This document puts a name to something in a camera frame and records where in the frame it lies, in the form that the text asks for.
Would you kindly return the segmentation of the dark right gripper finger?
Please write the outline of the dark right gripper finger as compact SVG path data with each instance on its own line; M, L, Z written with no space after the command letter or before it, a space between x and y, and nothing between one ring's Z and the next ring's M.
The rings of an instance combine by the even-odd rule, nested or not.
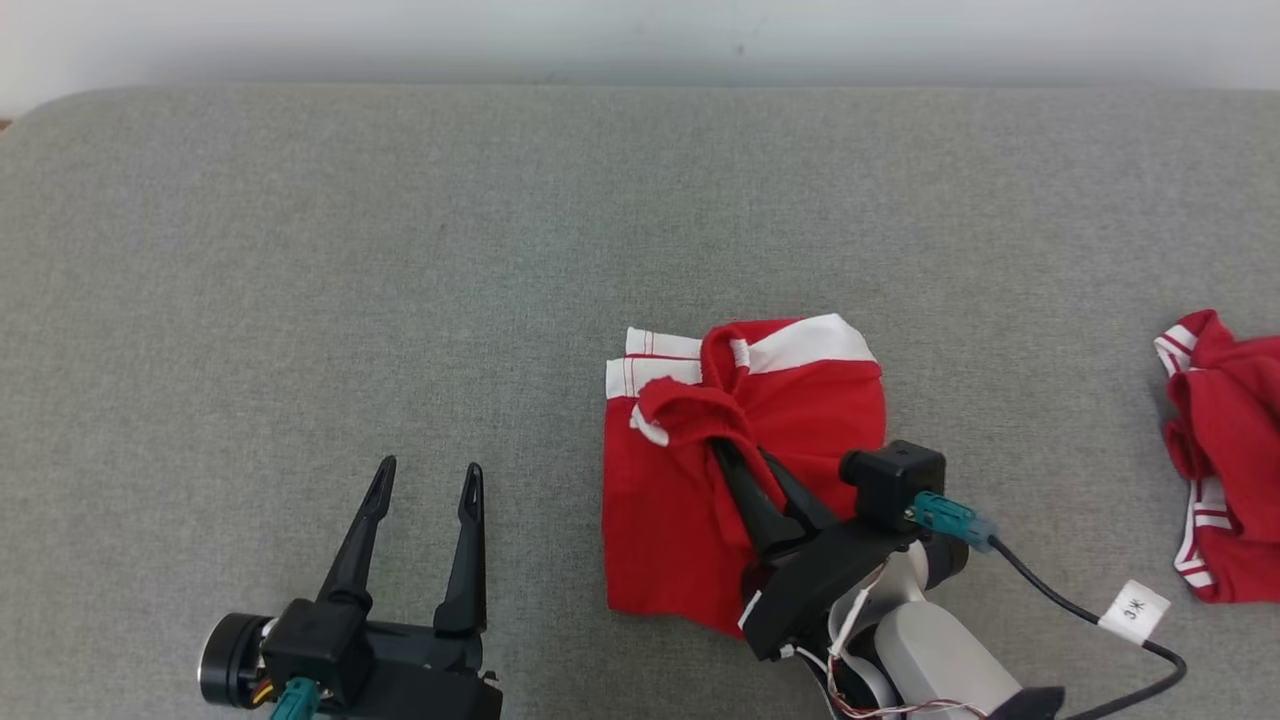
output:
M778 505L762 492L764 528L767 534L817 534L840 523L840 518L773 454L760 451L783 505Z
M713 438L710 448L756 559L776 560L796 547L805 538L805 529L776 507L737 446L727 438Z

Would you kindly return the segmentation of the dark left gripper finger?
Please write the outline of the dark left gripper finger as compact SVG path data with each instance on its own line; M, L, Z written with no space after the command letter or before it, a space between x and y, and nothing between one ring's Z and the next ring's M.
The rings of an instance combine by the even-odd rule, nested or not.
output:
M385 456L379 464L317 593L319 602L352 605L358 609L372 606L372 597L367 589L370 562L379 524L390 507L396 469L396 456Z
M436 606L438 635L480 635L488 625L484 473L468 464L458 505L460 536L445 598Z

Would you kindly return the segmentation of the red garment with white bands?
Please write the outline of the red garment with white bands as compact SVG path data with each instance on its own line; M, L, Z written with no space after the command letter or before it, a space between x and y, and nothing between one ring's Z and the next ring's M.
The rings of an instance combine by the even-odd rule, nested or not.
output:
M776 507L776 457L838 519L856 491L838 475L852 450L884 443L881 365L837 314L731 322L700 340L627 331L605 365L602 533L612 610L677 615L740 635L742 519L709 448L742 452Z

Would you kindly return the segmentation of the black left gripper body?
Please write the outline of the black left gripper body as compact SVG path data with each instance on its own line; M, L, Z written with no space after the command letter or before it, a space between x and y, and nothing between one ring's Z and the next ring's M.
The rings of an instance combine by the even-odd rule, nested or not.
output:
M481 670L485 630L369 623L372 670L346 720L500 720L497 675Z

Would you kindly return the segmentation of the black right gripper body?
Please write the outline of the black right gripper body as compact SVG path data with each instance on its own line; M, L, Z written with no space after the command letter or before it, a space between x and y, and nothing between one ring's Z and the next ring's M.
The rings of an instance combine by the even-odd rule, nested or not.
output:
M826 528L783 565L771 568L748 598L741 625L754 657L777 659L783 644L808 632L836 600L920 536L914 523L906 530L886 530L850 519Z

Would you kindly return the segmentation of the red jersey with black numbers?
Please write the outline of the red jersey with black numbers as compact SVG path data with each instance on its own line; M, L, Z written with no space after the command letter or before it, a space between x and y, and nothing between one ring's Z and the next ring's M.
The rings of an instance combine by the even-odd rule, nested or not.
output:
M1280 334L1238 340L1213 309L1155 340L1189 486L1174 568L1206 603L1280 603Z

